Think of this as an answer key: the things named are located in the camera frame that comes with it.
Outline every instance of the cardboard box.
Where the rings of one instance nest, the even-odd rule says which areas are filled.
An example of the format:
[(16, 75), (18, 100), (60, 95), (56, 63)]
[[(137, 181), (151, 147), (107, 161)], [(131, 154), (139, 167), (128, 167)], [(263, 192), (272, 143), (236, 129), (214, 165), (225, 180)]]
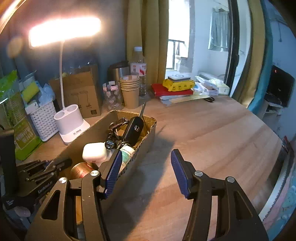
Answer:
[[(50, 165), (58, 164), (59, 162), (66, 160), (67, 158), (72, 159), (71, 167), (63, 170), (60, 173), (60, 177), (68, 177), (70, 179), (70, 170), (77, 163), (84, 162), (82, 159), (83, 147), (88, 143), (94, 142), (104, 142), (107, 137), (107, 129), (112, 122), (116, 122), (122, 117), (130, 120), (134, 116), (138, 116), (138, 113), (127, 112), (127, 111), (110, 111), (102, 119), (98, 120), (93, 124), (89, 129), (83, 132), (79, 137), (72, 141), (55, 159)], [(116, 196), (119, 194), (120, 190), (127, 183), (130, 175), (135, 170), (138, 163), (144, 158), (146, 153), (149, 151), (150, 147), (154, 142), (155, 137), (155, 128), (156, 128), (156, 119), (148, 116), (143, 116), (145, 124), (139, 138), (139, 142), (135, 145), (136, 150), (132, 155), (130, 161), (127, 163), (126, 167), (119, 173), (117, 182), (113, 189), (112, 194), (108, 199), (101, 201), (102, 210), (105, 212), (108, 207), (115, 200)], [(123, 130), (126, 128), (126, 125), (121, 127), (119, 133), (123, 133)]]
[[(101, 115), (102, 99), (96, 86), (97, 67), (86, 66), (77, 69), (75, 74), (63, 78), (65, 106), (76, 104), (83, 118)], [(62, 98), (59, 79), (50, 80), (59, 107), (62, 109)]]

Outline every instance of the wooden tabletop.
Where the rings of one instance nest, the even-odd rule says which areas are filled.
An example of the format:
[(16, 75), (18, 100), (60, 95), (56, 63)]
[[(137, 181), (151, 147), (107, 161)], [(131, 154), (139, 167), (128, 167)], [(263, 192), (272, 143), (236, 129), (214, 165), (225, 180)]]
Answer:
[[(281, 140), (264, 122), (228, 96), (215, 97), (214, 103), (200, 99), (169, 107), (152, 99), (145, 115), (157, 120), (155, 141), (105, 214), (111, 240), (182, 240), (192, 201), (180, 193), (170, 163), (173, 149), (210, 177), (233, 176), (252, 200), (281, 148)], [(93, 124), (99, 118), (87, 121)], [(55, 135), (28, 160), (53, 159), (64, 148)], [(212, 218), (209, 237), (214, 227)]]

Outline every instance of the small bottle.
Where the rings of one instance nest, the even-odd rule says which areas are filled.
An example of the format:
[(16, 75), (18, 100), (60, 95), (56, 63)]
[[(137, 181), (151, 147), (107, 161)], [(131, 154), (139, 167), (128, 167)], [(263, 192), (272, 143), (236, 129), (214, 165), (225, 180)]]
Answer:
[(140, 77), (140, 96), (146, 95), (146, 62), (143, 56), (142, 47), (134, 47), (131, 61), (131, 73)]
[(121, 173), (121, 171), (126, 167), (135, 152), (135, 149), (128, 145), (124, 145), (120, 150), (122, 152), (122, 163), (119, 173)]

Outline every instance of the white lamp base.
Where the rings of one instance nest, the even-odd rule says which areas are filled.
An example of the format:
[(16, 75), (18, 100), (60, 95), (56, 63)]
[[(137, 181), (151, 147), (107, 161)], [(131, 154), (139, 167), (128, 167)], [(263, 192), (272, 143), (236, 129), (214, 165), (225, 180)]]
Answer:
[(82, 118), (76, 104), (69, 105), (60, 110), (54, 115), (54, 120), (58, 126), (59, 134), (66, 145), (70, 144), (90, 127), (90, 124)]
[(79, 127), (77, 127), (76, 129), (74, 129), (73, 131), (71, 131), (68, 134), (62, 135), (61, 133), (60, 136), (63, 140), (63, 142), (66, 145), (69, 145), (72, 141), (74, 141), (81, 133), (83, 133), (84, 131), (86, 131), (91, 125), (88, 124), (86, 122), (86, 120), (83, 120), (83, 124)]

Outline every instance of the white plastic basket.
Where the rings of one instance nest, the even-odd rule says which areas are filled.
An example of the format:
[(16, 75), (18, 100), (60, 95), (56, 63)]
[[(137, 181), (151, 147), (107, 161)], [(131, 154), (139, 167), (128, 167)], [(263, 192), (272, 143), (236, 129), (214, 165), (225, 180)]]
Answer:
[(30, 114), (34, 126), (42, 141), (48, 141), (59, 129), (54, 120), (56, 110), (53, 102), (38, 108)]

